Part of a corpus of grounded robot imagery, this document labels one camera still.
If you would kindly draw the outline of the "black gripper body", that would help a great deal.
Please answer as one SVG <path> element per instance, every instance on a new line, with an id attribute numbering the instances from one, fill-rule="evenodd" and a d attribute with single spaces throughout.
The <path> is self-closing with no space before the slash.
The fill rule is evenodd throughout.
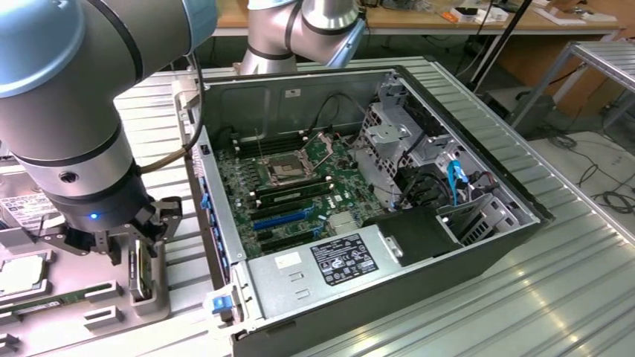
<path id="1" fill-rule="evenodd" d="M 152 201 L 135 163 L 113 185 L 97 193 L 75 198 L 48 191 L 44 194 L 68 226 L 84 232 L 108 231 L 127 224 Z"/>

